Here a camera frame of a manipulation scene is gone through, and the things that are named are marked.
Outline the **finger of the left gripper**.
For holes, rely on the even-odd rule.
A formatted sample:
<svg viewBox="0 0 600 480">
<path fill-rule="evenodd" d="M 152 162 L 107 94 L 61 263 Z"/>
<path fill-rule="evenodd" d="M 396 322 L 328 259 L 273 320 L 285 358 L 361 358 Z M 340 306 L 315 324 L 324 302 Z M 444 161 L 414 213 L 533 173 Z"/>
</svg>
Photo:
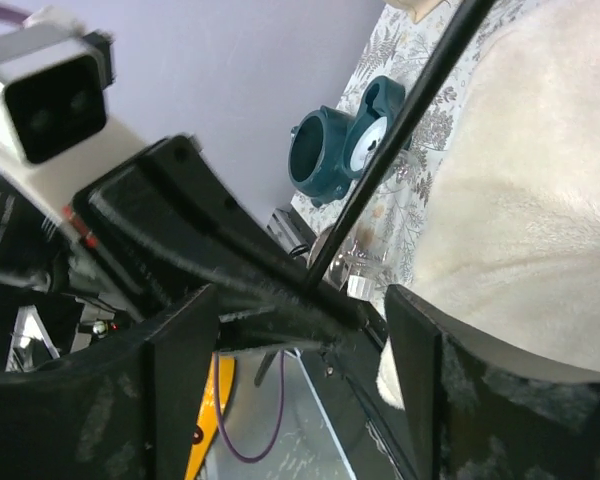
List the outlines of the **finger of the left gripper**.
<svg viewBox="0 0 600 480">
<path fill-rule="evenodd" d="M 306 270 L 231 197 L 184 135 L 164 138 L 74 196 L 97 263 L 142 314 L 215 283 L 274 304 L 311 332 L 365 324 L 359 305 Z"/>
<path fill-rule="evenodd" d="M 215 351 L 234 354 L 295 348 L 325 350 L 341 343 L 349 332 L 329 318 L 291 318 L 277 311 L 252 312 L 220 323 Z"/>
</svg>

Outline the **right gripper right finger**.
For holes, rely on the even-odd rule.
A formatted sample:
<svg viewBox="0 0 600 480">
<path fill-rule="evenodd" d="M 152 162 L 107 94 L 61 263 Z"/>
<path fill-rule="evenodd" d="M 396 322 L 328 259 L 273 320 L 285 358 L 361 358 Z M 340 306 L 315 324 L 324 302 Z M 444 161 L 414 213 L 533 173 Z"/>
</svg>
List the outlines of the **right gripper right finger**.
<svg viewBox="0 0 600 480">
<path fill-rule="evenodd" d="M 419 479 L 600 479 L 600 372 L 499 340 L 392 285 L 385 313 Z"/>
</svg>

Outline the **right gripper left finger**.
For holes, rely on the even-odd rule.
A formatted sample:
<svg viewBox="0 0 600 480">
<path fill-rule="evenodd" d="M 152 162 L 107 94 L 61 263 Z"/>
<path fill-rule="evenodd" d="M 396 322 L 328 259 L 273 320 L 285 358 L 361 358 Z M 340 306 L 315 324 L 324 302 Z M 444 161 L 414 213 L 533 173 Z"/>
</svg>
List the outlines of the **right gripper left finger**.
<svg viewBox="0 0 600 480">
<path fill-rule="evenodd" d="M 205 286 L 28 373 L 0 374 L 0 479 L 181 479 L 218 335 Z"/>
</svg>

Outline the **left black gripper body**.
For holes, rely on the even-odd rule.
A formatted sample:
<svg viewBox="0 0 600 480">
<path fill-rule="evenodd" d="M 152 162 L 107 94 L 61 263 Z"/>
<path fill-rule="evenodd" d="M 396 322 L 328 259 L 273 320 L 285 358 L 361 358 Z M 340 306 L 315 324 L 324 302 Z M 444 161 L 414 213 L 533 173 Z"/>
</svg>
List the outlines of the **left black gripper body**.
<svg viewBox="0 0 600 480">
<path fill-rule="evenodd" d="M 0 175 L 0 350 L 9 347 L 18 310 L 30 305 L 60 347 L 68 342 L 83 305 L 112 314 L 113 333 L 135 325 L 123 308 L 98 298 L 99 283 L 79 266 L 54 223 Z"/>
</svg>

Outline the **black tent pole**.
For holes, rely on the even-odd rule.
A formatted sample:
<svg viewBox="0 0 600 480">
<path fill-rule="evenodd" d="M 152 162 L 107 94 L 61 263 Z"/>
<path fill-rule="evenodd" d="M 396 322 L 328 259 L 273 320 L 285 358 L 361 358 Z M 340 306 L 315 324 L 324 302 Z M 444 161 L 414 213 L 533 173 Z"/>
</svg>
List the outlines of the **black tent pole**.
<svg viewBox="0 0 600 480">
<path fill-rule="evenodd" d="M 493 5 L 494 0 L 465 0 L 459 5 L 414 86 L 406 95 L 396 121 L 377 147 L 352 196 L 344 205 L 332 232 L 318 253 L 316 263 L 309 269 L 304 281 L 306 291 L 316 287 L 322 275 L 326 273 L 337 250 L 380 185 L 382 176 L 411 138 L 434 96 Z"/>
</svg>

